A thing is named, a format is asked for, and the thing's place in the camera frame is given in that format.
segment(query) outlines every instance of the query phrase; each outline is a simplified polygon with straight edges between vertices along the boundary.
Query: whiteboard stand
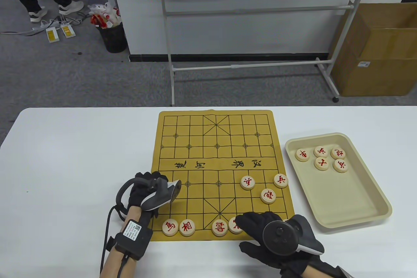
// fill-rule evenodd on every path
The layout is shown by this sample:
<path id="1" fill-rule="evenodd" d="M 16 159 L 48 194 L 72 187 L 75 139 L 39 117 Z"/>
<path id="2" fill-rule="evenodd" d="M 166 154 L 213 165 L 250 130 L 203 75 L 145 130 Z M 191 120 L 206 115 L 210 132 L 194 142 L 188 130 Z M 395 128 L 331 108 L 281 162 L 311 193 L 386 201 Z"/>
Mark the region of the whiteboard stand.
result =
<path id="1" fill-rule="evenodd" d="M 164 29 L 165 29 L 165 41 L 166 49 L 168 53 L 169 74 L 171 77 L 171 106 L 175 106 L 175 73 L 178 71 L 200 71 L 209 69 L 235 69 L 235 68 L 256 68 L 267 66 L 293 66 L 293 65 L 316 65 L 319 71 L 323 75 L 324 80 L 330 88 L 333 94 L 333 102 L 339 101 L 340 93 L 335 86 L 330 74 L 335 65 L 335 62 L 340 53 L 343 42 L 352 24 L 353 18 L 359 8 L 361 0 L 355 0 L 352 4 L 346 6 L 327 6 L 327 7 L 295 7 L 295 8 L 267 8 L 267 9 L 238 9 L 238 10 L 225 10 L 225 11 L 200 11 L 200 12 L 168 12 L 166 10 L 165 0 L 162 2 L 162 12 L 164 15 Z M 270 14 L 270 13 L 285 13 L 285 12 L 301 12 L 301 11 L 339 11 L 350 10 L 346 23 L 343 27 L 338 43 L 333 52 L 330 60 L 320 60 L 317 58 L 315 61 L 302 61 L 302 62 L 275 62 L 275 63 L 253 63 L 253 64 L 233 64 L 233 65 L 219 65 L 219 66 L 201 66 L 201 67 L 174 67 L 171 58 L 171 42 L 169 35 L 168 17 L 181 17 L 192 15 L 235 15 L 235 14 Z"/>

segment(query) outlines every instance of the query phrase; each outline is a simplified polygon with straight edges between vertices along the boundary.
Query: gloved hand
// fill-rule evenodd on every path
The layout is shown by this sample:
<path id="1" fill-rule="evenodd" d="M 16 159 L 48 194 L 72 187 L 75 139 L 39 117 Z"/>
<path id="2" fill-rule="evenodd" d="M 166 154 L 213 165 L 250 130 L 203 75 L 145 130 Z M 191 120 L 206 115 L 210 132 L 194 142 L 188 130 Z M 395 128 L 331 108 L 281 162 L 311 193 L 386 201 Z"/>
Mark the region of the gloved hand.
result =
<path id="1" fill-rule="evenodd" d="M 153 172 L 152 174 L 150 172 L 146 172 L 142 174 L 141 172 L 138 172 L 135 175 L 135 178 L 144 178 L 147 180 L 157 179 L 157 178 L 163 178 L 166 181 L 168 181 L 168 178 L 165 175 L 161 175 L 160 172 Z M 143 199 L 150 195 L 151 192 L 148 190 L 148 188 L 142 184 L 134 184 L 130 193 L 129 197 L 129 205 L 128 210 L 131 206 L 139 206 L 142 203 Z"/>
<path id="2" fill-rule="evenodd" d="M 235 219 L 238 227 L 260 244 L 255 245 L 246 241 L 241 242 L 239 244 L 240 251 L 268 266 L 281 269 L 280 273 L 283 277 L 294 277 L 294 274 L 295 277 L 299 277 L 306 270 L 310 260 L 313 258 L 320 259 L 320 257 L 303 251 L 295 252 L 290 256 L 278 256 L 272 253 L 264 244 L 263 232 L 266 225 L 274 220 L 282 219 L 272 212 L 262 214 L 248 212 L 243 215 L 238 215 Z"/>

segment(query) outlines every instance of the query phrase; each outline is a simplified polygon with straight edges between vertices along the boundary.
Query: wall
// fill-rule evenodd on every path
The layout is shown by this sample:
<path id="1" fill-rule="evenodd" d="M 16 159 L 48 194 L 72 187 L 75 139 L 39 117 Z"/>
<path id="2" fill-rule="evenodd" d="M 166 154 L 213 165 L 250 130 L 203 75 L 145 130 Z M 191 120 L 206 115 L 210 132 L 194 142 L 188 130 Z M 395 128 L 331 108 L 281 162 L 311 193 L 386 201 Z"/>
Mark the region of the wall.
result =
<path id="1" fill-rule="evenodd" d="M 344 5 L 349 0 L 168 0 L 167 11 Z M 161 0 L 117 0 L 131 54 L 166 54 Z M 401 2 L 363 0 L 362 2 Z M 343 12 L 170 17 L 172 53 L 327 52 Z"/>

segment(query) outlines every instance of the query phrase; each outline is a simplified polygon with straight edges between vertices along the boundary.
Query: white table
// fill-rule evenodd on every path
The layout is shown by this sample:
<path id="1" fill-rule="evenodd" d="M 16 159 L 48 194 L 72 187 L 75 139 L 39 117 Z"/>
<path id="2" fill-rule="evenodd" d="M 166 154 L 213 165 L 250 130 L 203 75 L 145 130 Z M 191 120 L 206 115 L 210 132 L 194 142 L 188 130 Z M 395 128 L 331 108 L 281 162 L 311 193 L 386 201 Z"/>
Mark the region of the white table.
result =
<path id="1" fill-rule="evenodd" d="M 274 112 L 295 211 L 310 220 L 325 246 L 322 259 L 357 278 L 417 277 L 416 107 L 266 109 Z M 171 109 L 21 112 L 0 148 L 0 277 L 98 277 L 108 210 L 126 180 L 150 170 L 163 110 Z M 353 141 L 392 204 L 390 219 L 331 234 L 314 222 L 284 145 L 291 138 L 329 132 Z M 409 167 L 403 153 L 410 156 Z M 110 234 L 121 225 L 114 213 Z M 151 242 L 137 270 L 140 278 L 278 276 L 242 254 L 237 241 Z"/>

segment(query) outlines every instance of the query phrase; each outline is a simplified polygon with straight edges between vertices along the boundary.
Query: xiangqi board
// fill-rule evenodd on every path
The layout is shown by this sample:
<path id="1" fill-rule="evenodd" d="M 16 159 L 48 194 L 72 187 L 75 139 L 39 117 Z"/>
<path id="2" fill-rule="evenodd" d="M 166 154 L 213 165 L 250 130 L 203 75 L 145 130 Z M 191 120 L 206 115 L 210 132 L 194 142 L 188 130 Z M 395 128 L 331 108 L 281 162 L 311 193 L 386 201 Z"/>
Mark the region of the xiangqi board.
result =
<path id="1" fill-rule="evenodd" d="M 289 186 L 274 185 L 275 175 L 285 175 L 285 168 L 271 111 L 161 112 L 152 171 L 182 181 L 177 199 L 151 221 L 153 241 L 248 240 L 245 232 L 217 237 L 211 226 L 217 219 L 228 223 L 249 211 L 272 211 L 283 219 L 294 215 Z M 240 186 L 247 175 L 256 182 L 251 190 Z M 269 205 L 260 198 L 266 188 L 277 197 Z M 192 220 L 195 233 L 164 235 L 162 225 L 169 218 L 179 227 L 181 221 Z"/>

